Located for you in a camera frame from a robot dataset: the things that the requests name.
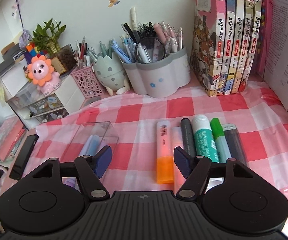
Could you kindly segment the orange capped highlighter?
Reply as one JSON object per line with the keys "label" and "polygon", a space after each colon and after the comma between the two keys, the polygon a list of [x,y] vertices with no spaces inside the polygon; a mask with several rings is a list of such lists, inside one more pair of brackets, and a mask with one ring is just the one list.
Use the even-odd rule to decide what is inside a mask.
{"label": "orange capped highlighter", "polygon": [[173,181],[171,124],[167,120],[162,120],[156,124],[156,182],[171,184]]}

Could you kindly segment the egg shaped pen holder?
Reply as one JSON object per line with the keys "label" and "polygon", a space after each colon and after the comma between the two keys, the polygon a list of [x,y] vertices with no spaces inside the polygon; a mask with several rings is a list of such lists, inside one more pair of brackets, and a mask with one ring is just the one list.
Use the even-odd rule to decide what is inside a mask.
{"label": "egg shaped pen holder", "polygon": [[110,96],[126,93],[130,83],[122,62],[116,53],[112,58],[99,56],[94,66],[95,75]]}

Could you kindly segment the pink highlighter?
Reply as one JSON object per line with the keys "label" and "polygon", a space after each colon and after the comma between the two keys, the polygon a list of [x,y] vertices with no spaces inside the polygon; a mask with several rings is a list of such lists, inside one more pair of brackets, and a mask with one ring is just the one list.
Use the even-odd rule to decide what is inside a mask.
{"label": "pink highlighter", "polygon": [[[175,150],[176,147],[183,148],[183,138],[181,133],[180,127],[173,127],[171,129],[171,146],[172,149]],[[185,178],[181,174],[181,171],[177,167],[177,163],[180,161],[180,155],[175,154],[173,155],[173,161],[174,161],[174,194],[177,194],[178,190],[181,188],[183,183],[185,182]]]}

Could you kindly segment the dark pencil lead case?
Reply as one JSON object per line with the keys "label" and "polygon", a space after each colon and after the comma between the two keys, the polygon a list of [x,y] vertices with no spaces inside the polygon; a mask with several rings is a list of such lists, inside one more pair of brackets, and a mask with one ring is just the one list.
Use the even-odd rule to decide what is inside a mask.
{"label": "dark pencil lead case", "polygon": [[230,150],[232,158],[240,161],[244,165],[248,166],[248,161],[243,147],[239,131],[234,124],[223,124],[222,125],[224,135]]}

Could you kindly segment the purple white pen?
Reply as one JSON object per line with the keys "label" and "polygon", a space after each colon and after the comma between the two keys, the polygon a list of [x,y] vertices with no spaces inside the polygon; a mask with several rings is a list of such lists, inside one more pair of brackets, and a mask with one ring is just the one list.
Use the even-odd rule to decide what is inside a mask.
{"label": "purple white pen", "polygon": [[[82,156],[82,155],[86,155],[86,154],[87,154],[87,150],[88,150],[88,148],[89,148],[89,144],[90,144],[92,138],[93,138],[93,135],[91,135],[91,136],[87,139],[86,143],[84,144],[82,150],[80,151],[80,153],[79,153],[79,155],[78,155],[79,157]],[[67,179],[64,181],[64,184],[65,184],[65,185],[68,185],[68,186],[70,186],[70,187],[75,188],[75,186],[76,186],[76,178],[67,178]]]}

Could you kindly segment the green capped marker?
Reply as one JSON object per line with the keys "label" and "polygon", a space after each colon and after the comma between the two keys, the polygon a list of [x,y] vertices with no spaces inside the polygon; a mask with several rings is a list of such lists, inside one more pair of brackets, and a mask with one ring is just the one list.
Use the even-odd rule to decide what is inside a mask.
{"label": "green capped marker", "polygon": [[229,146],[224,135],[224,130],[218,118],[213,118],[210,121],[210,126],[215,140],[220,163],[226,163],[227,159],[232,157]]}

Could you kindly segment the white spine book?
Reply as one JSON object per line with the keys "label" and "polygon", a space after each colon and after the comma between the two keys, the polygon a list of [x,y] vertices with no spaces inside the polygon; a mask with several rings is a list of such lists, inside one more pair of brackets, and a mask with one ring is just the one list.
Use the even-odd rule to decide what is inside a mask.
{"label": "white spine book", "polygon": [[253,28],[250,41],[249,56],[254,56],[259,38],[260,22],[261,22],[262,0],[254,0]]}

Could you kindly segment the red pink box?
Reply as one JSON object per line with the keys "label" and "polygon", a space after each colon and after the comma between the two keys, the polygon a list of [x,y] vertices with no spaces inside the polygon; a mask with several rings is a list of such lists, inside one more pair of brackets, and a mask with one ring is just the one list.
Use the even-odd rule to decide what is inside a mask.
{"label": "red pink box", "polygon": [[21,120],[14,116],[8,118],[0,127],[0,160],[7,159],[16,143],[21,139],[26,129]]}

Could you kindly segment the white drawer organizer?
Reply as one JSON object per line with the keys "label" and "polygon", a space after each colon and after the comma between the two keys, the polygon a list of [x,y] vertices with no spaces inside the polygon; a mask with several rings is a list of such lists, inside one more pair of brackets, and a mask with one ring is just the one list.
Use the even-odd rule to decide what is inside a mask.
{"label": "white drawer organizer", "polygon": [[28,82],[7,103],[26,129],[33,129],[44,122],[61,119],[76,112],[84,101],[85,96],[74,78],[67,75],[61,79],[61,86],[47,96]]}

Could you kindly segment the clear plastic organizer box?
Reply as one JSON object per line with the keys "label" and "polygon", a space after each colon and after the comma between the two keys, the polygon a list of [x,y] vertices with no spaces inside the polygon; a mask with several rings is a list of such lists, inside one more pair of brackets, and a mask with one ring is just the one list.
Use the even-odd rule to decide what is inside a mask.
{"label": "clear plastic organizer box", "polygon": [[64,151],[61,162],[73,162],[82,155],[93,157],[105,146],[110,146],[114,152],[118,141],[119,135],[109,121],[81,124]]}

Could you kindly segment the grey black marker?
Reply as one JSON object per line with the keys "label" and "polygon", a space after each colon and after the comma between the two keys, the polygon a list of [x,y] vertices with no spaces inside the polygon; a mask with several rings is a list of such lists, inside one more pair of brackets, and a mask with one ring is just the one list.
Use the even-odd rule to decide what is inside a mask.
{"label": "grey black marker", "polygon": [[193,130],[191,121],[188,118],[183,118],[180,122],[181,134],[183,138],[184,150],[191,156],[195,157],[196,147],[194,143]]}

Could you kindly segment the pink abacus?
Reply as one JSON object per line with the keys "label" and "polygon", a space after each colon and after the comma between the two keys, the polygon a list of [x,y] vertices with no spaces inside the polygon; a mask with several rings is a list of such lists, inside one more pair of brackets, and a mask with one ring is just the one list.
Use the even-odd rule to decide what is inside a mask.
{"label": "pink abacus", "polygon": [[266,57],[269,49],[269,42],[272,31],[273,0],[261,0],[259,33],[254,48],[254,61],[252,72],[257,72],[264,77]]}

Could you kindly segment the red white checkered tablecloth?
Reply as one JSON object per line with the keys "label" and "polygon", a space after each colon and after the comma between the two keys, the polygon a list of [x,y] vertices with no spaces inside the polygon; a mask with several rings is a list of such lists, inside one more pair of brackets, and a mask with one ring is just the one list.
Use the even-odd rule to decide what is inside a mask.
{"label": "red white checkered tablecloth", "polygon": [[[288,114],[267,85],[241,94],[207,96],[201,86],[170,98],[126,94],[106,98],[36,128],[40,162],[0,196],[1,239],[285,239],[288,219]],[[206,191],[181,200],[156,182],[156,124],[180,127],[205,115],[236,125],[248,166],[212,162]],[[119,135],[101,183],[109,199],[80,191],[73,162],[61,157],[79,126],[109,121]],[[76,178],[75,188],[64,184]]]}

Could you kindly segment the green white glue stick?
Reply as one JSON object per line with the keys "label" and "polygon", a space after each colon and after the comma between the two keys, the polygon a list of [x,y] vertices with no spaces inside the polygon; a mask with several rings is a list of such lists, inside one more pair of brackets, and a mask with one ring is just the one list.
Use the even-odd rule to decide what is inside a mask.
{"label": "green white glue stick", "polygon": [[196,115],[191,122],[197,155],[207,157],[219,163],[219,155],[213,139],[209,119],[205,115]]}

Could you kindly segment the light blue pen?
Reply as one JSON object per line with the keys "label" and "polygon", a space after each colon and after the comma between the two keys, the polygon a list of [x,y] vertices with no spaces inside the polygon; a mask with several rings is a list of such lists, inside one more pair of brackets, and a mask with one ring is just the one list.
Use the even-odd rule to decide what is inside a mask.
{"label": "light blue pen", "polygon": [[98,152],[98,147],[100,143],[101,143],[101,138],[98,135],[93,135],[93,138],[91,139],[86,155],[95,156],[96,153]]}

